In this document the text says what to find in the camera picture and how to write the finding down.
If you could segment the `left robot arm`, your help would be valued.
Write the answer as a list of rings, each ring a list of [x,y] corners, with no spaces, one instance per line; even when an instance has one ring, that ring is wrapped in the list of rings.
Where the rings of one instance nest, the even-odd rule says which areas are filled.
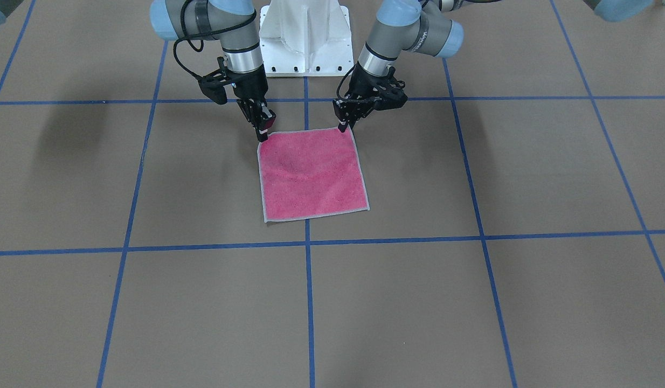
[[[463,7],[463,1],[383,1],[375,22],[348,77],[348,90],[340,84],[333,101],[338,129],[344,133],[374,111],[401,108],[408,96],[397,79],[399,55],[418,52],[450,58],[461,48],[464,29],[444,12]]]

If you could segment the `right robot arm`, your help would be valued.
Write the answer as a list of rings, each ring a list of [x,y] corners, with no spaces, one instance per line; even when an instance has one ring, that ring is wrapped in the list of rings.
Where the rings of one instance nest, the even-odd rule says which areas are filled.
[[[268,82],[257,16],[251,1],[153,1],[149,8],[155,33],[174,43],[175,61],[197,81],[202,93],[216,104],[226,104],[226,87],[231,86],[257,140],[265,142],[276,114],[266,100]],[[220,42],[224,54],[217,58],[217,70],[199,75],[180,61],[177,46],[188,42],[201,52],[206,41]]]

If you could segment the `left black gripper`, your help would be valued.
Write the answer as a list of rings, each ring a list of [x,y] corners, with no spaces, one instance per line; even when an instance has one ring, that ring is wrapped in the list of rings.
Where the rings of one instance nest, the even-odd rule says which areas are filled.
[[[335,115],[339,120],[338,130],[345,133],[347,128],[353,129],[362,118],[367,117],[375,109],[372,107],[377,91],[375,83],[379,77],[367,72],[361,64],[356,63],[348,71],[343,80],[349,79],[348,90],[340,94],[343,81],[340,82],[335,99]]]

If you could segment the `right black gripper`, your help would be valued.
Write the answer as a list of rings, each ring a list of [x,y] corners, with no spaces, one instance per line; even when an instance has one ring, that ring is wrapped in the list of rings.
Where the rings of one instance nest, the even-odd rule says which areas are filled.
[[[257,140],[265,142],[268,139],[268,131],[276,119],[276,114],[266,102],[268,84],[265,66],[259,66],[247,73],[233,72],[232,83],[239,108],[248,123],[253,126]]]

